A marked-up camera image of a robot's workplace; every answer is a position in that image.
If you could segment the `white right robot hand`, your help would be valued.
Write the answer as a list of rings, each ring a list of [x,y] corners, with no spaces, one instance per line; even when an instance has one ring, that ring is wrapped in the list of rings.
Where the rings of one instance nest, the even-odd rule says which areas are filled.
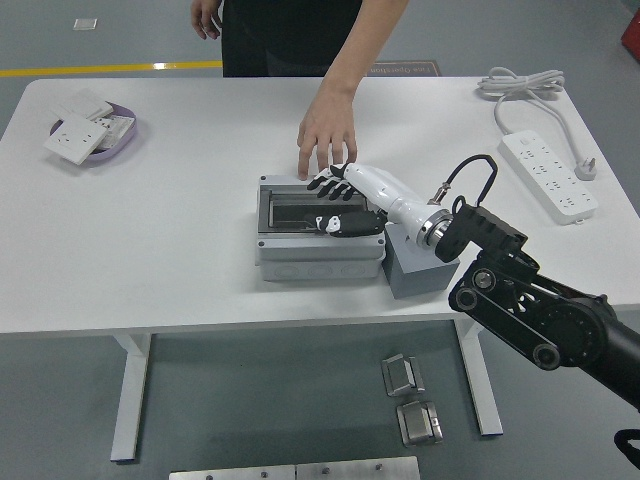
[[[444,236],[452,215],[439,204],[428,203],[389,172],[370,165],[331,165],[307,185],[319,198],[346,200],[353,193],[381,209],[387,220],[402,225],[422,248],[435,247]]]

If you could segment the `person's right hand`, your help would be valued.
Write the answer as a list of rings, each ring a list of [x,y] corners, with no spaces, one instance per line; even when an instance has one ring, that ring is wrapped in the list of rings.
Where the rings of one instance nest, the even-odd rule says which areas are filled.
[[[222,4],[222,0],[193,0],[191,2],[191,25],[202,40],[217,40],[220,37],[222,30],[220,8]]]

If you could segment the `person's left hand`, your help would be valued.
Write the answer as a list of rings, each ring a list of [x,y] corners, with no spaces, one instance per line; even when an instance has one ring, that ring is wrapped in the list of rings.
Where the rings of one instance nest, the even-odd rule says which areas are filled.
[[[336,85],[322,84],[298,131],[299,148],[297,174],[306,180],[312,153],[316,154],[318,170],[334,164],[351,163],[357,159],[353,100],[355,91]]]

